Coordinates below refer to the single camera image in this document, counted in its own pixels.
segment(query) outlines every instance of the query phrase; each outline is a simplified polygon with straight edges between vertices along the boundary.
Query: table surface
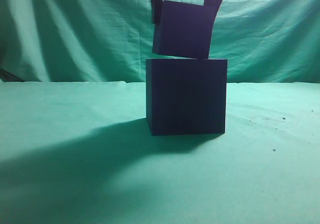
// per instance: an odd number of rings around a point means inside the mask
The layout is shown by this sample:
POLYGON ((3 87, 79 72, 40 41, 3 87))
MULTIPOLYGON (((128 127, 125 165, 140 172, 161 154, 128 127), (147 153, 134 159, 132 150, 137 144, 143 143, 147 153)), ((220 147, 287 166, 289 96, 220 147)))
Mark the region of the table surface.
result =
POLYGON ((152 137, 145 83, 1 83, 1 224, 319 224, 320 84, 230 83, 226 133, 152 137))

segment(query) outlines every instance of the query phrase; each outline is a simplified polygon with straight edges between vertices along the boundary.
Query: foam block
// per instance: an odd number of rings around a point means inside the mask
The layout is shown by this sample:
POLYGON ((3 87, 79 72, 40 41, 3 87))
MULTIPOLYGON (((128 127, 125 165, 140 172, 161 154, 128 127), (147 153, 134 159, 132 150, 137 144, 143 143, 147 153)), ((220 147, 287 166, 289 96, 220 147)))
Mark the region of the foam block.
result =
POLYGON ((218 8, 164 0, 154 27, 153 53, 208 59, 218 8))
POLYGON ((146 63, 146 118, 153 135, 225 133, 226 59, 146 63))

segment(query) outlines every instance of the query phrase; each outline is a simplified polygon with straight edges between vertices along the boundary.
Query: cube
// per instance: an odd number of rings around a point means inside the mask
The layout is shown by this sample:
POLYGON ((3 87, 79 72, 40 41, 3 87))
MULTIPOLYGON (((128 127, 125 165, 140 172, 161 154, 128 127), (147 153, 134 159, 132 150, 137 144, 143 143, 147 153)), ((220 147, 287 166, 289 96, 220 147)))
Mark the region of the cube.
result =
POLYGON ((146 119, 152 135, 223 134, 226 59, 147 59, 146 119))
POLYGON ((154 26, 153 53, 208 59, 218 7, 164 0, 154 26))

